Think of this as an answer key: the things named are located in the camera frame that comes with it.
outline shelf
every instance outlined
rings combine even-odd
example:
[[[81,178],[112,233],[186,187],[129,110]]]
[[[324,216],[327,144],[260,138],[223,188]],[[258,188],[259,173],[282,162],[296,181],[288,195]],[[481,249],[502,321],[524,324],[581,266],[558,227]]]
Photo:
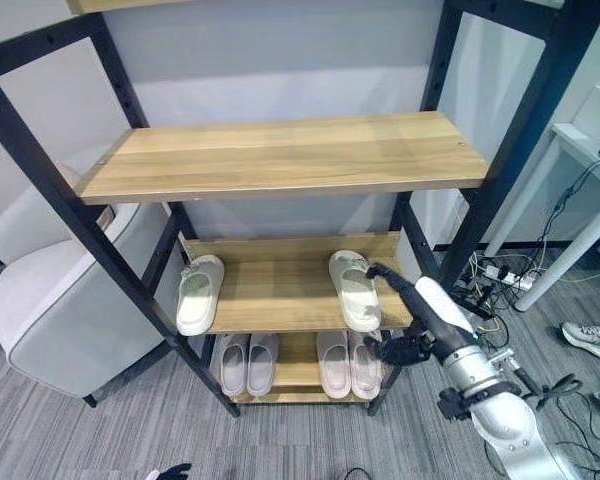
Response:
[[[120,8],[144,7],[147,5],[163,5],[165,3],[183,3],[191,0],[67,0],[71,13],[105,12]]]
[[[265,403],[364,403],[366,400],[350,393],[344,398],[335,399],[324,393],[322,387],[307,388],[281,388],[274,387],[267,395],[252,397],[244,393],[232,400],[239,404],[265,404]]]
[[[316,333],[278,334],[280,350],[274,387],[319,387],[320,370],[316,351]]]
[[[225,278],[209,333],[317,332],[347,328],[328,270],[329,257],[354,250],[394,268],[399,234],[274,240],[187,241],[191,257],[214,254]],[[381,328],[405,328],[411,315],[386,283],[376,281]]]
[[[278,334],[280,350],[271,392],[262,397],[243,393],[233,397],[236,403],[350,403],[364,402],[353,394],[342,399],[327,396],[320,384],[315,333]],[[219,352],[214,351],[212,372],[219,375]]]
[[[89,205],[479,187],[439,112],[129,130],[76,187]]]

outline desk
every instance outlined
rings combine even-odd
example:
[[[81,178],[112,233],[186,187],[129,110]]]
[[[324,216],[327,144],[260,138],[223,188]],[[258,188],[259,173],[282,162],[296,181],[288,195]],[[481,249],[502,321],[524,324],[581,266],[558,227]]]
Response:
[[[533,183],[530,182],[521,196],[524,195],[526,197],[529,195],[533,197],[537,187],[542,184],[551,167],[555,164],[560,155],[560,150],[567,152],[585,168],[600,160],[597,152],[593,150],[596,142],[578,130],[574,125],[556,124],[553,127],[553,131],[556,137],[547,151],[547,155],[540,162],[541,165],[538,165],[536,173],[534,173]],[[593,174],[600,179],[600,167],[596,168]],[[547,271],[535,281],[531,289],[520,297],[520,300],[515,304],[515,308],[520,311],[528,310],[599,238],[600,212],[575,238],[562,255],[553,262]]]

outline robotic arm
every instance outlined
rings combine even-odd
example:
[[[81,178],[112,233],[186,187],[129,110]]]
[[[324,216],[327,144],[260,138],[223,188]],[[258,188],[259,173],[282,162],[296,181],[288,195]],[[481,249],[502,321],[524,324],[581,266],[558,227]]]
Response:
[[[413,335],[389,342],[365,338],[374,355],[385,363],[404,366],[425,361],[433,354],[453,385],[440,393],[438,407],[446,418],[471,418],[511,479],[579,478],[567,462],[547,448],[533,410],[518,396],[517,385],[496,370],[494,365],[508,366],[532,394],[542,394],[510,349],[487,358],[463,313],[431,278],[421,277],[414,285],[377,263],[367,271],[367,277],[376,276],[384,278],[400,295],[416,327],[410,329]]]

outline slipper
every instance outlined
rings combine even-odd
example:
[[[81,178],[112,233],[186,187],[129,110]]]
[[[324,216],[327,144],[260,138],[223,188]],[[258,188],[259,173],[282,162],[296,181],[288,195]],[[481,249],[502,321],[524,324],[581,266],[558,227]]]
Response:
[[[198,257],[183,270],[176,315],[182,335],[200,335],[209,330],[223,279],[224,264],[215,255]]]
[[[351,250],[339,250],[329,260],[344,321],[357,332],[371,332],[380,326],[380,302],[374,280],[365,276],[368,268],[369,262]]]
[[[319,332],[316,338],[320,382],[331,398],[344,398],[351,391],[347,333]]]
[[[369,334],[348,332],[349,363],[351,365],[351,390],[356,397],[373,400],[380,393],[382,383],[382,365],[364,345],[365,336],[381,341],[378,331]]]
[[[278,336],[275,333],[254,333],[249,345],[247,391],[254,397],[266,395],[273,385],[278,359]]]
[[[220,383],[225,395],[234,397],[247,386],[248,333],[231,333],[220,338]]]

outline power strip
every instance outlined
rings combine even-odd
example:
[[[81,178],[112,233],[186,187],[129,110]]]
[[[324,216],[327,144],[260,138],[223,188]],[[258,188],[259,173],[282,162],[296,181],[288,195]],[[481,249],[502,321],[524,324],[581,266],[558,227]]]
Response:
[[[493,265],[487,266],[487,269],[484,272],[484,276],[487,278],[502,282],[505,285],[515,285],[516,288],[520,288],[520,290],[524,290],[525,292],[533,285],[533,278],[529,277],[528,275],[525,275],[522,277],[522,279],[520,279],[520,275],[509,272],[506,277],[500,280],[498,278],[499,274],[500,269],[498,267],[494,267]]]

